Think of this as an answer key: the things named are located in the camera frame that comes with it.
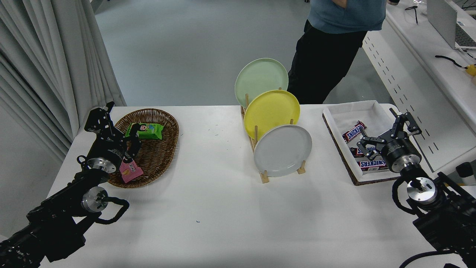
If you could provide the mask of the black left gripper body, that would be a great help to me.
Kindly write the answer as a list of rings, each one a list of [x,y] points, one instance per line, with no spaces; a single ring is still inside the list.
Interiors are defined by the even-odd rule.
[[[88,166],[120,167],[126,151],[124,136],[113,139],[97,136],[88,153]]]

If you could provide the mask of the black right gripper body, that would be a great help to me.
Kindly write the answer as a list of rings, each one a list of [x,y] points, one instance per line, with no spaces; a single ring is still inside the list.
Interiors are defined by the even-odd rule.
[[[383,146],[381,156],[388,165],[405,162],[421,162],[421,154],[408,138],[399,138],[389,141]]]

